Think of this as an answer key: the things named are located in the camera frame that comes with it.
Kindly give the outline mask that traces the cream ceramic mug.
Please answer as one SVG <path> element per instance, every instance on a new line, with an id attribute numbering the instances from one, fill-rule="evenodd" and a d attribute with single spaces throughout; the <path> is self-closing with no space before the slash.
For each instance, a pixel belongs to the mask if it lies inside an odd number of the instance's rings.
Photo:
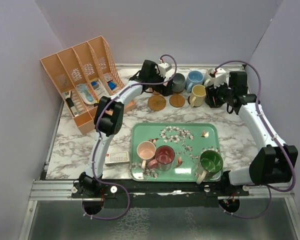
<path id="1" fill-rule="evenodd" d="M 205 87 L 209 87 L 214 84 L 215 79 L 216 79 L 215 69 L 214 68 L 208 69 L 204 74 L 203 85 Z"/>

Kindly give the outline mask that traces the grey ceramic mug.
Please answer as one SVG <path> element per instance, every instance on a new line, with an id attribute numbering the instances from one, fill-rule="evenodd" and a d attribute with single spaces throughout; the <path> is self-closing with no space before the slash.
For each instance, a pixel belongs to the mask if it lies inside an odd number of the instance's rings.
<path id="1" fill-rule="evenodd" d="M 176 73 L 172 79 L 171 89 L 173 92 L 180 92 L 185 89 L 186 78 L 182 73 Z"/>

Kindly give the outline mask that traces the yellow ceramic mug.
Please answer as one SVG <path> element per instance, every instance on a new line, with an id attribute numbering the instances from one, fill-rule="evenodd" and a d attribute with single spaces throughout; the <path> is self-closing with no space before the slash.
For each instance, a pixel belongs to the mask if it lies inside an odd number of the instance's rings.
<path id="1" fill-rule="evenodd" d="M 206 88 L 203 85 L 195 85 L 191 90 L 190 100 L 192 108 L 203 105 L 206 98 Z"/>

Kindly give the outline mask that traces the light wooden coaster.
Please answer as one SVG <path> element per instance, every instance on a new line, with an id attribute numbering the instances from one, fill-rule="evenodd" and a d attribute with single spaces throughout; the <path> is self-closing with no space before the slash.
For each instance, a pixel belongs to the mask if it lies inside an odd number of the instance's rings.
<path id="1" fill-rule="evenodd" d="M 169 98 L 169 103 L 174 108 L 181 108 L 185 104 L 185 98 L 180 94 L 173 94 Z"/>

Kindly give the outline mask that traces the blue ceramic mug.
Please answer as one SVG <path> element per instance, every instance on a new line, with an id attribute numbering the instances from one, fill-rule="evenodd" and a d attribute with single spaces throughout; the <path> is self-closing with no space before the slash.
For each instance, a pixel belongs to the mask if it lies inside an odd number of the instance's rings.
<path id="1" fill-rule="evenodd" d="M 192 91 L 192 88 L 196 85 L 202 85 L 204 82 L 204 75 L 197 70 L 190 71 L 186 78 L 185 89 L 188 93 Z"/>

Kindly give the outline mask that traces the pink ceramic mug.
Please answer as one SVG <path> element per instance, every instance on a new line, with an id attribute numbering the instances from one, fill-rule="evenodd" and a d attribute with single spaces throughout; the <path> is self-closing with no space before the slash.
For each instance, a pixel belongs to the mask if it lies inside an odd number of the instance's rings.
<path id="1" fill-rule="evenodd" d="M 141 168 L 144 170 L 146 165 L 155 158 L 156 146 L 150 141 L 143 141 L 137 146 L 136 152 L 141 160 Z"/>

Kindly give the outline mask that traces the red ceramic mug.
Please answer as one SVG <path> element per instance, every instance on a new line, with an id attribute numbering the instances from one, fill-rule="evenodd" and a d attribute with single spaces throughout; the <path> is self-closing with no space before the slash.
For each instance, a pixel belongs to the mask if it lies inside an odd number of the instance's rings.
<path id="1" fill-rule="evenodd" d="M 147 164 L 147 167 L 165 172 L 172 167 L 174 159 L 175 151 L 170 146 L 163 145 L 156 149 L 154 159 Z"/>

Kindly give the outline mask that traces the orange wooden coaster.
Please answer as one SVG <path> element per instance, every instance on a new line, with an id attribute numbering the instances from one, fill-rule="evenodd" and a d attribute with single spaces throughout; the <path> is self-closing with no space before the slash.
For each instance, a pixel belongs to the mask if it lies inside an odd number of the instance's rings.
<path id="1" fill-rule="evenodd" d="M 178 92 L 177 92 L 177 91 L 174 91 L 173 94 L 181 94 L 181 93 L 183 93 L 183 92 L 184 92 L 184 89 L 181 90 L 181 91 L 178 91 Z"/>

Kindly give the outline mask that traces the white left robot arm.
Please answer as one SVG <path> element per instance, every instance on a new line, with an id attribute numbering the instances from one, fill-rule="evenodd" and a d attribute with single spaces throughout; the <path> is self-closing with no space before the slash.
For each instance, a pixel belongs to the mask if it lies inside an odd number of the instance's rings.
<path id="1" fill-rule="evenodd" d="M 101 181 L 103 166 L 108 148 L 114 136 L 121 130 L 125 106 L 134 98 L 144 93 L 148 88 L 163 88 L 173 79 L 177 73 L 176 60 L 174 72 L 170 78 L 166 73 L 171 70 L 172 65 L 160 58 L 157 64 L 151 60 L 145 60 L 141 70 L 129 78 L 126 86 L 111 97 L 103 96 L 98 103 L 94 118 L 96 130 L 96 142 L 92 148 L 86 170 L 80 174 L 78 183 L 87 196 L 96 197 L 106 182 Z"/>

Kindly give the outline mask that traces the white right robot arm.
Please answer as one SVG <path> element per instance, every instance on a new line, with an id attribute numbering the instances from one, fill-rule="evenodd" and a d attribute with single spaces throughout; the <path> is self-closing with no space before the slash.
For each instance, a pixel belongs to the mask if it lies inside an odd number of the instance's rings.
<path id="1" fill-rule="evenodd" d="M 265 116 L 257 95 L 248 93 L 248 75 L 244 71 L 209 69 L 205 76 L 206 103 L 210 108 L 226 104 L 232 107 L 249 129 L 258 153 L 248 167 L 231 170 L 220 182 L 219 189 L 230 196 L 240 185 L 269 185 L 288 183 L 298 157 L 294 145 L 287 145 L 278 136 Z"/>

